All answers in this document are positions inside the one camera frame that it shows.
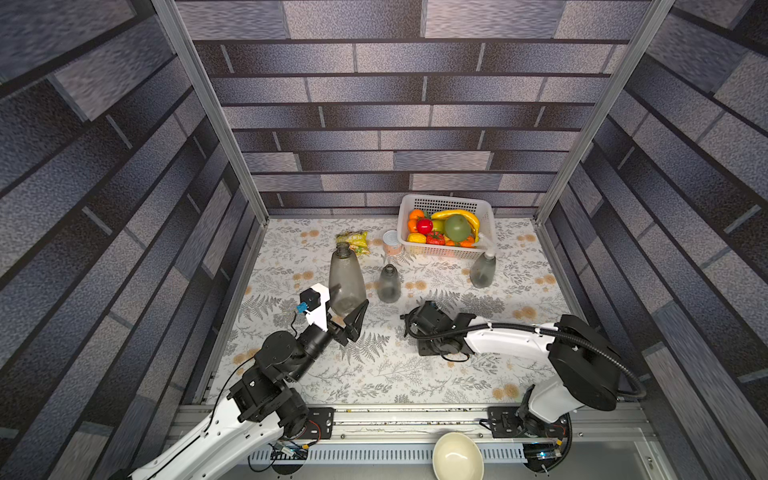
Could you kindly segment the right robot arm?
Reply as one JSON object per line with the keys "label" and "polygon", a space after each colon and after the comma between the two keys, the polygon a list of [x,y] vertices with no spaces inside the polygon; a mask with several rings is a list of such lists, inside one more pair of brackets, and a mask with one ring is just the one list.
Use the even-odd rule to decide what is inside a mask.
{"label": "right robot arm", "polygon": [[573,315],[542,326],[503,323],[469,313],[450,317],[426,302],[401,319],[421,356],[498,354],[549,362],[554,373],[529,386],[516,410],[514,425],[523,435],[541,436],[546,426],[584,406],[616,408],[621,361],[605,339]]}

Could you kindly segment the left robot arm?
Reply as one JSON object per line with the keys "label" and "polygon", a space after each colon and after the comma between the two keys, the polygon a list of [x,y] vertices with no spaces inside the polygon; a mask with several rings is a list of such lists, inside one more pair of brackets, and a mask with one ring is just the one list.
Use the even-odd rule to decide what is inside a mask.
{"label": "left robot arm", "polygon": [[114,479],[218,479],[259,448],[302,433],[309,409],[291,386],[333,341],[342,346],[359,339],[369,306],[364,300],[342,326],[320,306],[328,327],[307,326],[300,334],[269,335],[250,366],[206,419],[168,450],[132,472]]}

